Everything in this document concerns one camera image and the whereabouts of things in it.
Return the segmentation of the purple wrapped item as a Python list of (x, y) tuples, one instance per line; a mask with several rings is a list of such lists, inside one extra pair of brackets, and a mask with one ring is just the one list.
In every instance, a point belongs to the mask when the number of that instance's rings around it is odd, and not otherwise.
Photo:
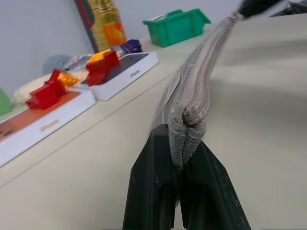
[(115, 51), (120, 58), (127, 54), (143, 52), (139, 40), (136, 39), (128, 40), (119, 46), (112, 46), (110, 49)]

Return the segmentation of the white phone box dark lid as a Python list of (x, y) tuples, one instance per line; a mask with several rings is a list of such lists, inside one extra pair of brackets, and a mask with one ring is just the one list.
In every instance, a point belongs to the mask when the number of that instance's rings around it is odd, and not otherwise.
[(103, 83), (88, 86), (83, 80), (74, 87), (91, 90), (96, 100), (107, 101), (157, 65), (159, 59), (157, 52), (143, 52), (127, 54), (119, 61), (120, 64), (111, 70)]

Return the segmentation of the grey-blue plush toy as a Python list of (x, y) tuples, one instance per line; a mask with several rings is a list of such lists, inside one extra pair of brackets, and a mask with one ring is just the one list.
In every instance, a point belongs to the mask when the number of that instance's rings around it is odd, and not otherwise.
[(67, 65), (70, 60), (71, 56), (65, 54), (57, 54), (49, 57), (43, 65), (43, 74), (50, 74), (54, 69), (68, 71)]

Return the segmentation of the green plastic storage bin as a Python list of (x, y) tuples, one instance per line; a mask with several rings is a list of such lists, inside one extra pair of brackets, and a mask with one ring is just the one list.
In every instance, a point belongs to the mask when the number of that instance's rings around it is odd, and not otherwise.
[(159, 47), (168, 47), (203, 34), (203, 28), (211, 20), (200, 10), (176, 10), (143, 21), (151, 42)]

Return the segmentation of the light green round object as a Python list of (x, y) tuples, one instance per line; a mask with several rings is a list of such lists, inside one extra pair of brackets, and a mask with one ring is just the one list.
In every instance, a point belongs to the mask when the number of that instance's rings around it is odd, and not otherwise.
[(13, 110), (13, 104), (5, 91), (0, 88), (0, 116), (10, 113)]

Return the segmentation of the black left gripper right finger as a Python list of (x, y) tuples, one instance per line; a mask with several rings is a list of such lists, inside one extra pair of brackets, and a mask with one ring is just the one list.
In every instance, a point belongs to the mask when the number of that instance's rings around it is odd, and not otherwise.
[(180, 205), (186, 230), (251, 230), (226, 168), (203, 142), (184, 165)]

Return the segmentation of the red and orange toy block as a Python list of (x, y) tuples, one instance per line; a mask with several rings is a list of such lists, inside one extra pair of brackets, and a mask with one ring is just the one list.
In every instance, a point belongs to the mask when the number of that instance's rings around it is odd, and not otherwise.
[(86, 64), (88, 71), (86, 83), (88, 86), (94, 86), (104, 83), (105, 79), (110, 75), (112, 69), (120, 64), (118, 54), (114, 50), (103, 51), (94, 55), (94, 61)]
[(68, 88), (72, 88), (80, 81), (80, 77), (54, 69), (43, 86), (30, 92), (31, 97), (25, 103), (30, 109), (46, 110), (59, 102), (60, 98), (68, 93)]

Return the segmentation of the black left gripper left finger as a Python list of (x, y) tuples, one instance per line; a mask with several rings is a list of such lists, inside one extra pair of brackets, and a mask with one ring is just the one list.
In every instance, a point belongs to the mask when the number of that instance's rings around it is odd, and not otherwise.
[(168, 125), (157, 126), (131, 169), (122, 230), (171, 230), (182, 173), (171, 159)]

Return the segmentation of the grey zip grid pouch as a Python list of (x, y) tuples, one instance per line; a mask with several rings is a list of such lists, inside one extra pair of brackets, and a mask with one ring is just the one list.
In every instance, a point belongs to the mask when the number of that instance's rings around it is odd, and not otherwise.
[(173, 74), (151, 128), (168, 126), (172, 163), (180, 175), (206, 133), (210, 108), (209, 79), (233, 26), (243, 16), (234, 12), (222, 20)]

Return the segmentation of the yellow oil bottle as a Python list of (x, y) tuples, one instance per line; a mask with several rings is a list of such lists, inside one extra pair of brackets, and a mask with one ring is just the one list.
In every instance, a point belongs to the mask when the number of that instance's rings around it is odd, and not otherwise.
[(113, 0), (87, 0), (94, 15), (93, 36), (98, 51), (127, 41), (124, 27)]

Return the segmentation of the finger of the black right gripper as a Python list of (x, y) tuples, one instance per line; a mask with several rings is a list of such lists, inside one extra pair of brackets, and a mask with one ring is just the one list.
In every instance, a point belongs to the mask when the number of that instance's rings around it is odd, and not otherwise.
[(237, 12), (244, 18), (263, 13), (272, 6), (272, 0), (243, 0)]

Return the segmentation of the silver foil packet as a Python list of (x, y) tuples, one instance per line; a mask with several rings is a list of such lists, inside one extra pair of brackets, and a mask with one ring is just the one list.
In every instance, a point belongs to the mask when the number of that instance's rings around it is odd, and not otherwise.
[(63, 69), (66, 71), (84, 69), (92, 54), (79, 55), (69, 57), (67, 64), (64, 65)]

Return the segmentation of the white phone box orange lid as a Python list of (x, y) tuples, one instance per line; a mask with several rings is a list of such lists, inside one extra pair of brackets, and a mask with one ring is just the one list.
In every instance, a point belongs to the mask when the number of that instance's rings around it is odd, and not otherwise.
[(95, 105), (91, 91), (70, 90), (46, 110), (24, 109), (0, 120), (0, 167)]

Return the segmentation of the cream fluffy cloth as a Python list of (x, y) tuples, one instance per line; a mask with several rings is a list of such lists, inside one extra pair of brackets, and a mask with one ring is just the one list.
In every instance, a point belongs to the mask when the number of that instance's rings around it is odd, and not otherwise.
[[(85, 80), (86, 74), (88, 73), (88, 71), (81, 69), (81, 70), (71, 70), (71, 71), (68, 71), (68, 73), (76, 79)], [(28, 100), (31, 97), (30, 92), (32, 92), (32, 91), (36, 90), (37, 88), (43, 86), (44, 82), (49, 80), (50, 76), (51, 76), (51, 73), (44, 75), (40, 78), (37, 78), (37, 79), (27, 83), (24, 86), (21, 86), (19, 89), (17, 89), (13, 93), (12, 102), (14, 104), (18, 104), (18, 105), (25, 104), (25, 101)]]

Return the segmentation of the dark background object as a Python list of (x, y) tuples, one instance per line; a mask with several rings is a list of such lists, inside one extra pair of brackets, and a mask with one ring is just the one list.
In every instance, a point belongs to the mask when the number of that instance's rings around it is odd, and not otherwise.
[(284, 10), (280, 12), (271, 15), (271, 17), (305, 14), (305, 13), (307, 13), (307, 0), (302, 0), (299, 3), (290, 2), (288, 7), (286, 7)]

